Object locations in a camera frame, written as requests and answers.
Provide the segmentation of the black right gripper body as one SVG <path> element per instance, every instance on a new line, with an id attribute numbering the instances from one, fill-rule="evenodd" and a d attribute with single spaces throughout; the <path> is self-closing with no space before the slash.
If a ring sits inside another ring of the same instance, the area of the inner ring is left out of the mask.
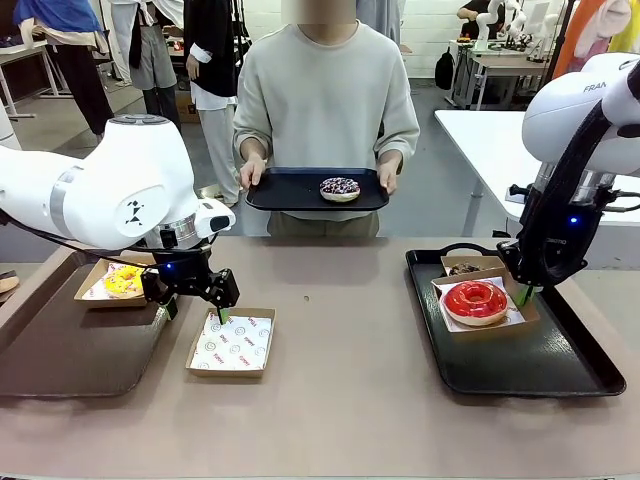
<path id="1" fill-rule="evenodd" d="M 553 287 L 586 267 L 595 233 L 593 206 L 537 206 L 525 211 L 522 230 L 497 251 L 518 283 Z"/>

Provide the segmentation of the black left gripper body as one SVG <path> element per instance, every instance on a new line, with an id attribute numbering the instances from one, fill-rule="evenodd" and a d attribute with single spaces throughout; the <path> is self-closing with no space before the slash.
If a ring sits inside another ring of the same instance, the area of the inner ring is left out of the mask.
<path id="1" fill-rule="evenodd" d="M 154 253 L 161 281 L 179 295 L 202 296 L 211 271 L 209 250 Z"/>

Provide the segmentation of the person's right hand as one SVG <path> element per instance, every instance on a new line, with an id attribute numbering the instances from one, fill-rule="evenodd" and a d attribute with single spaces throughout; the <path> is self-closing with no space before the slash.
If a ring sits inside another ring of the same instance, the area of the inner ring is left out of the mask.
<path id="1" fill-rule="evenodd" d="M 260 156 L 251 157 L 240 169 L 241 186 L 249 190 L 260 183 L 261 177 L 266 171 L 267 162 Z"/>

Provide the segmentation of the person's left hand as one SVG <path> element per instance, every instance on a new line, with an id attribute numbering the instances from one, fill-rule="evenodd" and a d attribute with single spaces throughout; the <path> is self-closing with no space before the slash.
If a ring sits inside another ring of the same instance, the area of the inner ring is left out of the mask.
<path id="1" fill-rule="evenodd" d="M 393 195 L 397 190 L 397 176 L 401 161 L 398 158 L 383 160 L 377 166 L 379 184 L 388 194 Z"/>

